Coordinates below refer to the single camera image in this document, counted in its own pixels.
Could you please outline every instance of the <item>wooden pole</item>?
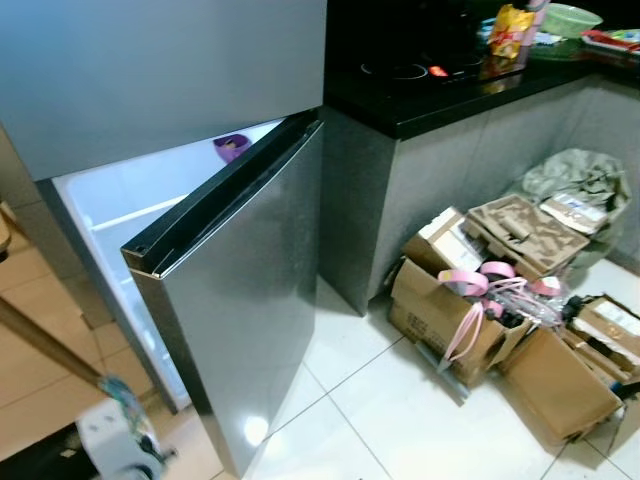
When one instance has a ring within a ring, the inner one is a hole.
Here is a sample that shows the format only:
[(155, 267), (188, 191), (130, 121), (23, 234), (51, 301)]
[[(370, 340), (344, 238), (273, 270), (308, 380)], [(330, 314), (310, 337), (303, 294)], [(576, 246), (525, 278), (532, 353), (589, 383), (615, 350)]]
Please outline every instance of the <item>wooden pole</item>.
[(73, 350), (0, 296), (0, 323), (54, 362), (98, 388), (102, 375)]

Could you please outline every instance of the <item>cardboard box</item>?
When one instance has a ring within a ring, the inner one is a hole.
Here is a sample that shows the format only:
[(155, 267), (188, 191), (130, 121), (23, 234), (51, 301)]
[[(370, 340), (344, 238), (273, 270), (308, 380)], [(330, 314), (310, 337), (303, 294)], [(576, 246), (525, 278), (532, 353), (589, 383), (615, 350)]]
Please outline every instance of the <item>cardboard box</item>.
[(464, 215), (449, 207), (411, 237), (402, 251), (432, 275), (452, 268), (474, 272), (486, 254), (462, 230), (464, 220)]
[(465, 231), (482, 239), (498, 258), (506, 257), (529, 281), (553, 275), (589, 240), (518, 195), (469, 210)]
[(622, 401), (555, 333), (539, 329), (503, 362), (506, 379), (547, 439), (579, 438), (622, 406)]
[(596, 372), (606, 385), (613, 385), (614, 382), (628, 383), (631, 380), (629, 372), (625, 372), (620, 365), (597, 351), (582, 337), (570, 330), (562, 330), (560, 338), (571, 347), (591, 370)]
[[(391, 293), (394, 306), (391, 322), (411, 340), (424, 341), (443, 354), (458, 325), (471, 308), (464, 298), (441, 285), (411, 260), (406, 260), (396, 277)], [(467, 386), (476, 385), (486, 370), (504, 360), (524, 337), (531, 324), (507, 329), (496, 321), (484, 319), (472, 350), (456, 360), (451, 368)], [(464, 350), (468, 339), (459, 349)]]
[(623, 383), (640, 381), (640, 318), (608, 295), (584, 306), (570, 328), (628, 375)]

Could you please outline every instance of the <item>freezer door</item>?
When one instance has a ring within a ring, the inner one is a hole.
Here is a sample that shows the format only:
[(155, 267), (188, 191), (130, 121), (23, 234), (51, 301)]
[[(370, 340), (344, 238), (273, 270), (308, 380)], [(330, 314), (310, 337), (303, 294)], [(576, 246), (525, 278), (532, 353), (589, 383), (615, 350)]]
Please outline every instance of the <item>freezer door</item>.
[(326, 0), (3, 2), (0, 121), (34, 180), (322, 103)]
[(313, 332), (322, 141), (311, 117), (285, 120), (244, 154), (245, 171), (214, 177), (123, 247), (238, 477), (270, 433)]

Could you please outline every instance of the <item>open cardboard box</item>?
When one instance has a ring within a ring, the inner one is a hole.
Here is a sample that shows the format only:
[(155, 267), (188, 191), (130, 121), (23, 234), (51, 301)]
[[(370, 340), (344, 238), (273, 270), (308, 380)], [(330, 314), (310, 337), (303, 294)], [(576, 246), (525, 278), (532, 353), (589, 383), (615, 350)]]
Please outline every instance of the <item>open cardboard box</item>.
[(464, 215), (449, 207), (418, 231), (402, 251), (432, 275), (442, 270), (476, 271), (485, 252), (462, 230)]
[[(458, 296), (411, 260), (403, 263), (393, 285), (391, 322), (412, 342), (424, 341), (443, 354), (471, 304)], [(524, 337), (531, 324), (525, 321), (508, 329), (485, 317), (471, 351), (453, 362), (451, 368), (467, 386), (479, 383), (484, 373), (503, 361)], [(465, 339), (457, 351), (464, 350)]]
[(618, 367), (612, 372), (617, 381), (640, 381), (640, 318), (631, 310), (602, 295), (584, 306), (570, 328)]
[(546, 440), (559, 444), (586, 435), (622, 406), (597, 368), (554, 332), (538, 329), (501, 364), (525, 408), (542, 424)]

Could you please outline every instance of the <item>yellow package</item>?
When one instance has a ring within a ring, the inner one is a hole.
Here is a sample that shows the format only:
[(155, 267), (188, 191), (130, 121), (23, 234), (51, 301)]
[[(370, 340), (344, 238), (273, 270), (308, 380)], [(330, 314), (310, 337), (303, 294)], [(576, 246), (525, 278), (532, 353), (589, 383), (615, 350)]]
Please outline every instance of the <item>yellow package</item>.
[(491, 53), (499, 57), (516, 58), (524, 33), (533, 24), (535, 16), (535, 12), (518, 10), (513, 8), (513, 5), (503, 5), (489, 37)]

